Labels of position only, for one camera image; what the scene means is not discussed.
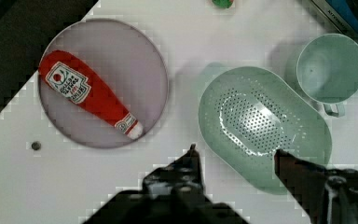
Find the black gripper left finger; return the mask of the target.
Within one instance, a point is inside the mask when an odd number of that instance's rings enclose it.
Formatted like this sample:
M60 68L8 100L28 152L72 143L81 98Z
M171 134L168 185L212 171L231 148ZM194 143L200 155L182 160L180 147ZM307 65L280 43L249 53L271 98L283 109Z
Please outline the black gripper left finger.
M157 198L170 195L175 188L190 188L204 191L200 154L196 144L179 159L165 167L159 167L148 174L142 182L142 192Z

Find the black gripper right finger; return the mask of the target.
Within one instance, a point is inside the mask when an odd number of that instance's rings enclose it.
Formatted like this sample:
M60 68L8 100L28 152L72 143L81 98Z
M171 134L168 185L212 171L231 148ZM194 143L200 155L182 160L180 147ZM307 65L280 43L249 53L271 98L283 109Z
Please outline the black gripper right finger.
M279 149L275 174L303 210L311 224L358 224L358 171L328 169Z

